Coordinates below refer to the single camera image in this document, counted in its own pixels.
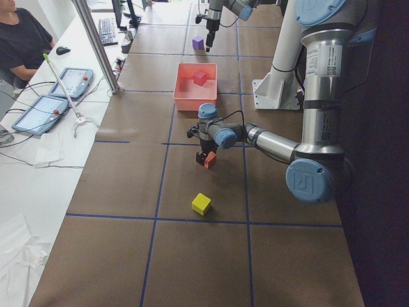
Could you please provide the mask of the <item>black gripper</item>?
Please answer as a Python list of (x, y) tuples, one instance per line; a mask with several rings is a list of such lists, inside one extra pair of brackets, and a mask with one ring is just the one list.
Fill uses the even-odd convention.
[(218, 144), (214, 140), (200, 140), (201, 151), (196, 153), (196, 162), (201, 166), (205, 165), (207, 154), (210, 152), (217, 153)]
[(210, 49), (213, 47), (215, 33), (219, 30), (219, 19), (207, 18), (206, 28), (209, 31), (206, 36), (206, 52), (210, 52)]

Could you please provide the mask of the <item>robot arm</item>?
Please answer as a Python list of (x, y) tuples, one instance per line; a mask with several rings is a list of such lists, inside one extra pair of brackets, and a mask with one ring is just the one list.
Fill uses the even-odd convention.
[(215, 105), (198, 109), (188, 132), (201, 149), (196, 161), (209, 166), (218, 148), (241, 141), (287, 164), (286, 185), (306, 203), (331, 200), (351, 174), (339, 145), (342, 96), (353, 75), (351, 49), (370, 49), (380, 1), (278, 1), (283, 22), (272, 66), (253, 82), (258, 109), (303, 109), (302, 140), (296, 143), (252, 123), (227, 123)]
[(210, 52), (213, 47), (215, 35), (221, 26), (222, 11), (224, 8), (233, 13), (237, 19), (247, 21), (261, 1), (257, 0), (211, 0), (209, 7), (204, 13), (198, 13), (195, 18), (195, 23), (200, 24), (202, 20), (206, 20), (206, 36), (205, 51)]

